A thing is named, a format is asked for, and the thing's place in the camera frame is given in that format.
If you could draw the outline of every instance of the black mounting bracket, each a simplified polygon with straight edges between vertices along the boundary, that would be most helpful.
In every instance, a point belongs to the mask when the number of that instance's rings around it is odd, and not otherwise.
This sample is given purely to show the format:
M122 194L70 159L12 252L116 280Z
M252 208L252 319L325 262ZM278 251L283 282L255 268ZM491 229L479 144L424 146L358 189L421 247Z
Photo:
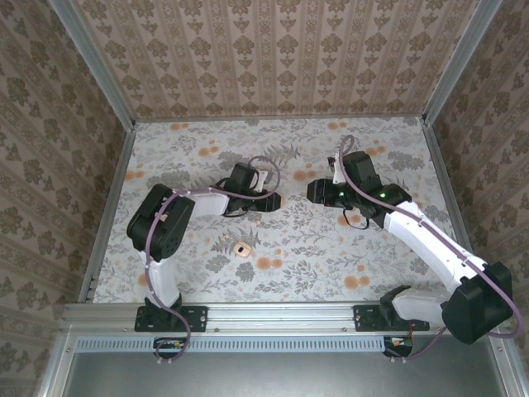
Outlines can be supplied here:
M397 316L392 323L388 323L381 313L379 304L359 304L353 306L355 314L355 330L357 332L409 332L428 331L430 324L419 320L403 320Z
M206 332L207 306L183 306L182 295L171 308L182 314L188 321L192 332ZM185 332L185 326L176 316L159 308L147 298L145 306L136 312L134 323L136 332Z

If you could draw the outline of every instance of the aluminum frame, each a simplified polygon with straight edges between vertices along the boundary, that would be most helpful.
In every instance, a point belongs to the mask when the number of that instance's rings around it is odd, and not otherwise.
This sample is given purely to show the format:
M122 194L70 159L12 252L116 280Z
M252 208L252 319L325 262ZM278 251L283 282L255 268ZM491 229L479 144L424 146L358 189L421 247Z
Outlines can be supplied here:
M112 73L105 65L104 57L93 44L87 28L83 24L83 18L77 13L74 3L65 0L50 0L50 4L72 38L75 47L83 56L123 128L126 132L131 132L134 127L134 113L129 108L121 89L112 77Z
M421 117L419 112L400 113L393 117ZM275 114L275 115L261 115L261 116L212 116L212 117L161 117L161 118L138 118L138 123L153 123L153 122L246 122L255 120L314 120L329 118L381 118L388 117L387 114L380 113L358 113L358 114Z
M422 122L423 132L428 149L440 181L450 219L452 220L456 238L460 244L469 248L469 239L465 225L460 216L455 195L451 188L448 174L441 157L431 125ZM83 286L93 283L93 275L99 272L108 237L112 228L112 220L121 192L126 166L132 152L134 135L122 148L119 162L119 174L112 182L112 202L108 206L109 217L98 232L90 259L89 269ZM83 302L86 295L80 295ZM329 337L335 335L403 335L403 332L356 332L352 307L357 304L372 302L332 302L332 303L277 303L277 304L199 304L208 306L208 325L205 334L208 336L258 337L258 336L316 336ZM75 346L79 337L84 336L116 336L131 335L157 337L183 337L178 332L150 333L134 332L136 310L140 304L69 304L66 306L60 324L59 336L51 353L50 363L46 369L40 397L61 396L74 359ZM423 334L435 334L437 329ZM494 358L498 366L504 388L509 397L528 396L527 378L522 369L522 362L513 341L490 338Z
M192 337L333 337L402 336L406 332L357 332L353 306L374 302L200 304L208 306L206 332ZM86 336L185 337L183 332L135 332L136 310L141 304L66 305L59 336L51 353L39 397L64 393L78 338ZM417 335L435 335L438 328Z
M78 337L75 353L154 353L158 337ZM186 353L329 353L378 352L386 350L383 336L337 335L333 337L227 337L197 335L189 341ZM172 348L160 352L175 353Z
M483 0L476 6L454 54L424 108L427 124L433 125L501 4L502 0Z

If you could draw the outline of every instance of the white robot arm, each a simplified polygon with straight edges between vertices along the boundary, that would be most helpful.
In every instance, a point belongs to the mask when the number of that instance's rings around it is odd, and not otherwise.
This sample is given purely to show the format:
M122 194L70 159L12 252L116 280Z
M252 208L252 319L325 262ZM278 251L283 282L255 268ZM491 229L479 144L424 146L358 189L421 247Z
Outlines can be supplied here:
M421 211L412 197L396 184L382 185L369 155L363 151L343 158L349 179L364 193L390 204L388 209L358 194L346 183L341 167L335 166L338 155L328 158L334 170L333 179L317 179L307 188L313 203L345 210L358 208L367 219L392 233L412 248L430 266L446 287L446 292L429 292L401 286L381 299L391 302L384 308L386 320L421 320L445 325L464 343L472 343L512 316L512 310L486 282L465 262L471 261L483 271L509 298L512 297L511 274L499 262L487 264L449 238ZM448 242L451 249L441 240Z
M171 202L160 216L150 244L152 260L148 271L153 291L148 292L147 298L153 305L159 307L159 300L165 307L171 308L180 300L174 263L169 258L179 248L190 219L207 215L230 217L240 211L273 212L280 208L281 197L277 193L262 198L267 193L263 190L267 176L267 171L237 163L229 178L222 179L212 187L182 192ZM158 211L173 193L175 192L167 186L155 185L129 223L127 236L140 252L143 263L147 263L147 234Z

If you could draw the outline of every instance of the wire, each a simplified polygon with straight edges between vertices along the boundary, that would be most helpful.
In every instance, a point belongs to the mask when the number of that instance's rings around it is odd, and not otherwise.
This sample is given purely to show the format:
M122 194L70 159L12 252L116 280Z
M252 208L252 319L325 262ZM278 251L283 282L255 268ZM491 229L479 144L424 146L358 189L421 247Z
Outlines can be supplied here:
M357 227L357 226L353 226L353 225L351 225L351 224L349 223L349 219L347 218L346 211L347 211L347 210L344 208L344 212L343 212L343 214L344 214L344 218L346 219L347 224L348 224L349 226L351 226L353 229L365 230L365 229L367 229L367 228L369 227L369 219L368 219L368 218L365 219L366 224L365 224L364 227Z
M455 256L457 256L457 258L461 260L463 265L467 265L470 269L475 271L505 301L505 303L509 306L509 308L512 310L512 312L514 313L514 315L515 315L515 317L517 319L517 329L514 332L506 333L506 334L496 333L496 332L489 332L488 335L490 337L499 337L499 338L502 338L502 339L520 337L524 333L524 327L525 327L522 313L520 312L518 307L515 305L515 303L512 301L512 299L509 298L509 296L507 294L505 294L505 292L500 287L498 287L477 265L475 265L470 260L470 258L468 256L464 255L457 248L455 248L448 240L446 240L430 224L428 224L427 222L423 223L422 219L420 217L418 217L417 215L415 215L414 213L410 213L409 211L406 211L405 209L402 209L402 208L399 208L399 207L395 207L394 205L385 203L384 201L378 200L377 198L370 196L369 194L364 192L362 189L360 189L351 180L351 178L349 177L349 175L346 172L346 168L344 166L344 159L343 159L344 153L345 153L344 152L344 147L346 146L346 143L348 141L350 141L350 144L349 144L347 150L350 150L350 148L353 146L353 144L355 142L355 138L352 135L348 135L348 136L346 136L343 139L343 141L340 144L340 149L338 151L338 164L340 166L342 174L346 178L347 184L349 184L349 186L351 188L353 188L353 190L356 193L358 193L363 198L368 199L372 203L381 205L382 207L385 207L387 209L391 209L392 211L396 211L398 213L401 213L401 214L413 219L417 223L419 223L426 230L428 230L434 237L436 237L440 242L442 242L443 245L445 245Z
M229 178L222 178L217 183L215 183L213 186L217 186L220 188L227 180L229 180Z
M278 176L277 177L278 180L275 182L275 186L268 193L262 194L260 196L246 196L245 194L232 193L232 192L227 192L226 190L223 190L223 189L216 189L215 186L212 186L212 189L215 190L215 193L225 194L226 196L231 196L231 197L235 197L238 199L244 199L244 200L261 200L261 199L266 199L270 197L272 194L275 193L275 191L279 187L279 184L281 183L281 170L279 169L277 164L275 164L268 157L264 157L263 155L257 155L255 157L252 157L250 161L248 161L248 165L251 165L251 163L253 163L255 160L266 161L267 163L270 163L275 168L275 172Z
M396 358L400 358L403 361L413 360L414 358L419 358L420 356L425 355L433 347L433 345L436 344L436 342L441 338L441 336L443 335L443 333L445 333L445 331L446 331L446 327L441 328L439 332L437 333L437 335L435 335L433 339L422 350L420 350L417 353L413 353L412 355L408 357L404 357L401 354L398 354L395 350L390 349L388 347L386 347L386 352L390 352L391 354L397 356Z
M240 218L244 217L248 213L248 210L246 209L243 213L236 213L235 215L222 215L224 218Z
M251 199L251 200L266 199L267 197L269 197L272 194L274 194L275 191L277 190L277 188L279 187L279 183L281 181L281 171L280 171L279 167L271 159L269 159L267 157L264 157L262 155L257 155L255 157L251 158L250 161L248 162L248 165L251 165L252 161L254 161L254 160L263 160L263 161L269 162L275 168L275 171L277 172L277 182L276 182L274 188L272 190L270 190L268 193L262 194L262 195L256 196L256 197L245 196L243 194L235 194L235 193L232 193L232 192L226 192L226 191L221 190L221 189L215 189L215 187L213 187L213 186L209 187L209 188L204 188L204 189L180 190L178 192L173 192L173 194L171 194L165 200L165 202L160 207L160 210L155 215L155 219L153 220L153 222L150 225L150 229L149 229L149 232L147 233L147 238L145 240L145 258L146 258L146 260L145 260L145 281L147 282L147 286L149 288L150 294L152 295L153 299L158 304L158 306L160 306L165 311L167 311L167 312L173 314L174 316L176 316L183 323L183 325L185 326L185 331L186 331L185 342L184 342L182 348L180 349L180 352L178 352L172 358L164 359L163 357L161 357L160 356L160 345L157 346L155 354L156 354L156 358L158 358L158 362L162 362L162 361L171 362L172 360L176 360L176 359L180 358L183 355L183 353L185 352L185 350L189 346L189 342L191 341L191 327L189 327L188 321L183 317L182 314L180 314L176 310L173 310L172 308L168 307L166 304L164 304L161 301L160 297L156 294L155 289L153 287L152 279L150 278L150 272L149 272L150 263L152 262L152 258L150 257L150 246L152 244L152 237L155 234L156 226L160 222L160 219L162 218L162 216L165 214L165 211L167 210L169 205L177 197L185 196L185 195L188 195L188 194L208 193L209 192L209 193L225 194L227 196L232 196L232 197L236 197L236 198L239 198L239 199ZM218 184L223 183L223 182L224 181L221 179L218 182Z
M172 360L175 360L177 357L177 354L175 354L174 356L171 356L170 358L167 358L167 359L164 359L163 357L160 356L160 348L163 346L163 345L166 345L168 343L173 343L175 346L176 343L175 342L179 342L178 339L160 339L158 341L158 343L156 344L156 349L155 349L155 356L156 358L158 358L158 360L167 360L167 362L171 362Z

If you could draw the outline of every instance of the floral tablecloth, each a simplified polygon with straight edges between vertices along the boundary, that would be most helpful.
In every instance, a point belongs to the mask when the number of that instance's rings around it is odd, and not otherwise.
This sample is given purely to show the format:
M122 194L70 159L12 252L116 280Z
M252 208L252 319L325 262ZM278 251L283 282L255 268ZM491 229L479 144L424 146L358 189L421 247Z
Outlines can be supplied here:
M253 155L266 155L281 168L281 209L192 220L171 257L185 301L343 301L378 299L402 284L440 288L436 275L396 237L374 224L365 231L349 227L340 209L305 198L309 182L332 177L326 158L347 134L356 137L356 150L371 155L383 183L400 184L453 235L416 117L138 124L94 302L145 297L143 265L126 226L154 184L206 186ZM271 170L265 163L260 168ZM357 212L348 216L352 225L364 225ZM233 253L240 241L253 248L247 259Z

